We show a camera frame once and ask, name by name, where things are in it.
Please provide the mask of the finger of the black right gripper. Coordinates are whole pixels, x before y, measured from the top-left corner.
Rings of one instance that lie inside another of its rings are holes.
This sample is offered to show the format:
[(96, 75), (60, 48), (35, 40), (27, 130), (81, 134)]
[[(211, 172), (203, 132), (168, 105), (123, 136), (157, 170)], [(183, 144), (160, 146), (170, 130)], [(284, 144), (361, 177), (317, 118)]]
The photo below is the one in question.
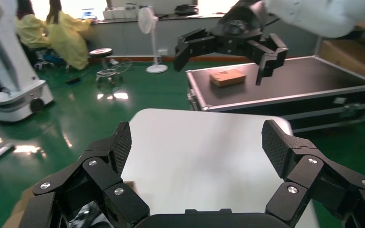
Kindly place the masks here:
[(174, 70), (180, 72), (192, 57), (219, 52), (223, 43), (222, 36), (217, 36), (205, 28), (180, 36), (175, 47)]
[(271, 77), (276, 68), (284, 65), (288, 47), (277, 34), (269, 34), (261, 41), (247, 41), (247, 58), (259, 66), (255, 85), (261, 85), (262, 79)]

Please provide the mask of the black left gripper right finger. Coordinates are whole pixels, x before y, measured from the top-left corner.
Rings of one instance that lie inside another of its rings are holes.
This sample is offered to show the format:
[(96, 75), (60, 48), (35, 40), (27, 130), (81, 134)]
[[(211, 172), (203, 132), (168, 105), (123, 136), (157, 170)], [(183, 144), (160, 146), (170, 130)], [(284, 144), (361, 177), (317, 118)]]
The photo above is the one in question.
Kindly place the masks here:
[(283, 180), (268, 215), (293, 228), (311, 200), (344, 228), (365, 228), (365, 176), (327, 158), (310, 140), (286, 134), (274, 120), (262, 127), (262, 148)]

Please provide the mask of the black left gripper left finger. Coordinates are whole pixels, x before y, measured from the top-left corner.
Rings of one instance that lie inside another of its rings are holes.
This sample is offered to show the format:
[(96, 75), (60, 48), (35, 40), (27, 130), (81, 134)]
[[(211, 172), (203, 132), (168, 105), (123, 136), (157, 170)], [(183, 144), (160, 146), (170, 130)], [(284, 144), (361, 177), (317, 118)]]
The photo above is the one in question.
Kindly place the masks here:
[(67, 228), (84, 205), (94, 202), (113, 227), (135, 227), (150, 209), (121, 178), (131, 145), (128, 122), (90, 143), (76, 162), (36, 184), (19, 226)]

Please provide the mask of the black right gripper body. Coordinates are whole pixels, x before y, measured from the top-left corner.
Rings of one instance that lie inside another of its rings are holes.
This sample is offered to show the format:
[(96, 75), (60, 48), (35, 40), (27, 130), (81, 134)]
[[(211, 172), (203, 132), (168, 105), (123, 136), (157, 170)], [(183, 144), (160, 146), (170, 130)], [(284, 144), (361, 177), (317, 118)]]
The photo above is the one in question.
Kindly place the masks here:
[(214, 27), (215, 43), (235, 42), (236, 40), (255, 40), (259, 43), (279, 43), (279, 36), (267, 34), (269, 25), (265, 3), (261, 0), (240, 0), (218, 21)]

